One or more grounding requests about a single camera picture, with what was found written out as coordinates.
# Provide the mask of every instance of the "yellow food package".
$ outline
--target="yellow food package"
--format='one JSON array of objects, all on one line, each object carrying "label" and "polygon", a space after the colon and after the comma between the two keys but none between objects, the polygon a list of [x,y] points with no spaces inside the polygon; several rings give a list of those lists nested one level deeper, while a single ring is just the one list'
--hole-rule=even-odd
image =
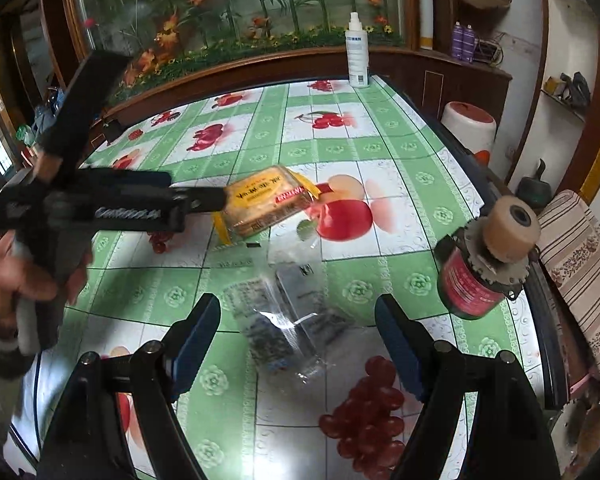
[{"label": "yellow food package", "polygon": [[230,233],[248,238],[306,209],[320,194],[307,178],[284,166],[271,166],[224,188],[227,203],[214,215],[221,241]]}]

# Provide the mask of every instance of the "red label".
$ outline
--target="red label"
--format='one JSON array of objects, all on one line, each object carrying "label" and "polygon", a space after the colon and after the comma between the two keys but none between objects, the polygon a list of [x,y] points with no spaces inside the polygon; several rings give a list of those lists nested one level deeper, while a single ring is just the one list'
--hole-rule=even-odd
[{"label": "red label", "polygon": [[298,186],[293,189],[290,189],[289,191],[285,191],[284,193],[279,194],[276,197],[276,204],[279,204],[280,202],[284,202],[285,200],[291,198],[292,196],[299,195],[303,191],[304,191],[304,187],[302,187],[302,186]]},{"label": "red label", "polygon": [[482,286],[474,278],[455,248],[442,269],[442,282],[451,302],[465,314],[483,316],[504,299],[504,295]]}]

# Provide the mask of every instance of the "brown tape roll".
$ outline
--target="brown tape roll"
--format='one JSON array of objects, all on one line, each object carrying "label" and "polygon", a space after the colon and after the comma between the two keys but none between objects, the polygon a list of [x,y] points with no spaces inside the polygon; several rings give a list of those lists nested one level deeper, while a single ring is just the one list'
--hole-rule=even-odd
[{"label": "brown tape roll", "polygon": [[503,196],[495,203],[482,231],[489,252],[507,264],[525,258],[539,237],[536,214],[513,195]]}]

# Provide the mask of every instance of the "fruit print tablecloth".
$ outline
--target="fruit print tablecloth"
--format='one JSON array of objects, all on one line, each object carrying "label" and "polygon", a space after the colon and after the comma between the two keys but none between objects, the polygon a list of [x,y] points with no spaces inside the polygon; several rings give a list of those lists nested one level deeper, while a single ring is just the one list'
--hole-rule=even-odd
[{"label": "fruit print tablecloth", "polygon": [[[354,314],[361,326],[347,335],[346,352],[330,355],[326,375],[299,390],[258,377],[246,339],[229,311],[191,391],[175,407],[194,453],[211,480],[347,479],[351,460],[318,428],[364,375],[367,358],[386,349],[374,327],[373,306],[390,292],[411,319],[436,339],[463,352],[494,356],[512,350],[537,392],[542,370],[533,320],[522,294],[481,320],[451,316],[436,291],[438,268],[431,249],[443,235],[478,214],[482,200],[436,134],[380,78],[366,89],[346,81],[310,81],[232,92],[193,102],[128,129],[87,161],[94,166],[163,170],[188,186],[224,186],[272,164],[283,164],[327,185],[335,175],[358,181],[372,224],[355,239],[320,241],[328,299]],[[334,213],[338,226],[346,208]],[[270,239],[296,229],[305,213],[260,235]],[[163,246],[146,233],[101,232],[93,241],[94,263],[77,306],[68,308],[58,346],[42,357],[38,413],[44,433],[62,386],[80,354],[135,351],[184,318],[204,292],[221,295],[252,276],[239,251],[219,245],[209,216],[190,216],[188,229]],[[32,374],[26,377],[26,391]],[[132,400],[123,401],[128,442],[140,476],[152,473],[143,450]],[[32,399],[14,418],[27,445]],[[443,478],[458,475],[475,409],[467,395]],[[406,441],[420,412],[407,395],[398,414]]]}]

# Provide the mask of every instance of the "striped cloth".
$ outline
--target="striped cloth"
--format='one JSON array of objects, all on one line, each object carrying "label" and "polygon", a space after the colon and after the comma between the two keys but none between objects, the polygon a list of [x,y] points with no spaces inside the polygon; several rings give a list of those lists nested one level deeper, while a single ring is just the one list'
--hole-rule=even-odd
[{"label": "striped cloth", "polygon": [[540,259],[584,334],[600,372],[600,222],[573,191],[538,217]]}]

